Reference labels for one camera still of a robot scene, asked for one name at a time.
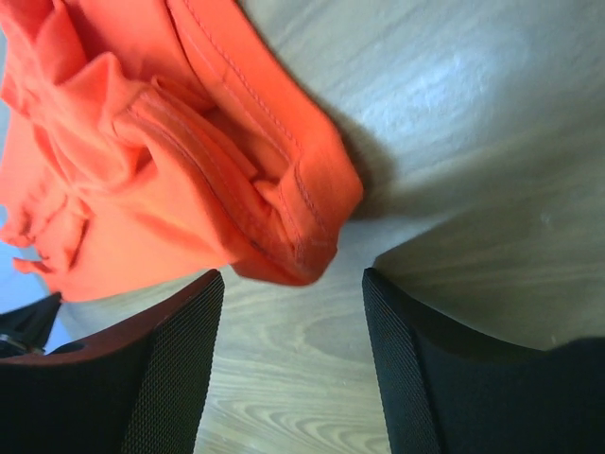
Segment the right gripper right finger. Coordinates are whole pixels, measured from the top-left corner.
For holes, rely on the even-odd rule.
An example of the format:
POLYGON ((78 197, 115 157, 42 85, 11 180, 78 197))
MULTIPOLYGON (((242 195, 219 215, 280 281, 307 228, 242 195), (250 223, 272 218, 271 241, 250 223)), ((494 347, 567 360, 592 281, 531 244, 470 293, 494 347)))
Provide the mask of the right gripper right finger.
POLYGON ((394 453, 600 453, 604 340, 541 351, 427 306, 378 270, 362 278, 394 453))

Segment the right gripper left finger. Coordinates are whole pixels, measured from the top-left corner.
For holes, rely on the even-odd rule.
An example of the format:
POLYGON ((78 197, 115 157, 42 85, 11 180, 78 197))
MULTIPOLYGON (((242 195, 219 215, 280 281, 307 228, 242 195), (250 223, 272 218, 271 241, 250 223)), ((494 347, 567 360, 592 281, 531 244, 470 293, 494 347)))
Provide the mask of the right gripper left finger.
POLYGON ((5 453, 191 453, 224 298, 218 271, 42 355, 1 355, 5 453))

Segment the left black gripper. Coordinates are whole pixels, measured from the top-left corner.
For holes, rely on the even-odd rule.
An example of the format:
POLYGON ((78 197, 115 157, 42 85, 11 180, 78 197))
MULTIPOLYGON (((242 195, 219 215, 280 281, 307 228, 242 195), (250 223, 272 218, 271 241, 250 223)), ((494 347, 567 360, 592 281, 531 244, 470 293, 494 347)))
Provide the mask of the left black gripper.
POLYGON ((42 355, 61 307, 61 295, 52 293, 28 306, 1 315, 1 355, 42 355))

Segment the orange t-shirt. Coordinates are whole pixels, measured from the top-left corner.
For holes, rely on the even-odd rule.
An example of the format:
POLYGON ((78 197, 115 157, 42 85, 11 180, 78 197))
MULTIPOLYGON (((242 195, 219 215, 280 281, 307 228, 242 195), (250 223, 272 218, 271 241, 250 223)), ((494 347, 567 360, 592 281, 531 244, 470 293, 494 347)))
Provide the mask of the orange t-shirt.
POLYGON ((5 1, 1 230, 70 302, 230 266, 316 282, 363 187, 233 1, 5 1))

